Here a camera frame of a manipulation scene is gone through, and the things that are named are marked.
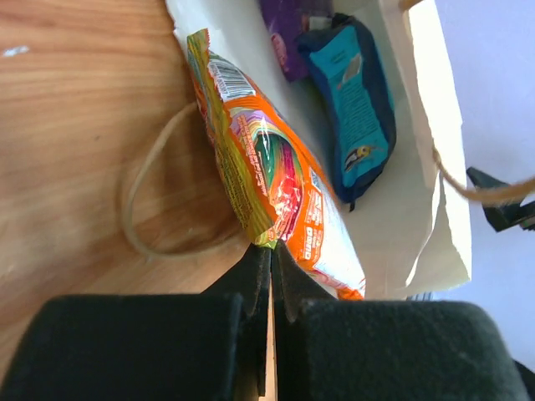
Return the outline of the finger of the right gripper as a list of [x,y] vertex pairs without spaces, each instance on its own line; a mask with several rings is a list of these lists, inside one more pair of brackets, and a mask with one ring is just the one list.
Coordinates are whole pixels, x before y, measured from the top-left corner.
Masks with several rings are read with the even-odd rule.
[[[466,175],[478,189],[502,190],[512,185],[475,168],[466,169]],[[482,206],[487,222],[495,232],[519,226],[524,231],[534,231],[534,201],[525,202],[527,195],[516,200],[500,200]]]

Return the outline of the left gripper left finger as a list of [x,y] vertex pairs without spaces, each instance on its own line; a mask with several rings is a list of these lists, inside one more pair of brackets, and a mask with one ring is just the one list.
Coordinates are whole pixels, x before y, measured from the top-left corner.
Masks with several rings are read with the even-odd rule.
[[272,253],[250,246],[205,291],[46,302],[4,400],[256,400],[266,392]]

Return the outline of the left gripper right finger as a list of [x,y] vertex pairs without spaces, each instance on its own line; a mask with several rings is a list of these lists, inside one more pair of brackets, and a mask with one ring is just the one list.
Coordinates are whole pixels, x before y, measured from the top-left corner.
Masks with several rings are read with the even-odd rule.
[[279,244],[272,259],[281,400],[531,400],[534,377],[466,302],[340,301]]

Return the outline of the beige paper bag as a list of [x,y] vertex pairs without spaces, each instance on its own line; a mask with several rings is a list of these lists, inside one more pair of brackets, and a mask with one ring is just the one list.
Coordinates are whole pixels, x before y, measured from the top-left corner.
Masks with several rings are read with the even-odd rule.
[[[434,2],[334,3],[334,15],[353,16],[372,32],[397,129],[382,174],[353,206],[343,203],[332,186],[333,141],[323,98],[311,78],[301,84],[284,80],[258,1],[169,1],[166,8],[187,62],[187,37],[207,29],[211,50],[254,81],[323,168],[364,270],[364,298],[402,299],[470,281],[469,205],[533,193],[533,180],[502,190],[466,187],[461,113]],[[149,257],[166,253],[139,238],[134,199],[172,132],[194,112],[201,114],[196,98],[167,123],[125,201],[126,237]]]

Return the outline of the orange candy bag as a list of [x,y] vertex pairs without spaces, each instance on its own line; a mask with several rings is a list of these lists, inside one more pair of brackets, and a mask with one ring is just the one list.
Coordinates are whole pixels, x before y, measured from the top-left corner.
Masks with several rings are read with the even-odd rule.
[[188,63],[222,183],[247,237],[271,249],[283,243],[337,298],[364,299],[364,270],[323,168],[254,81],[210,44],[207,29],[189,35]]

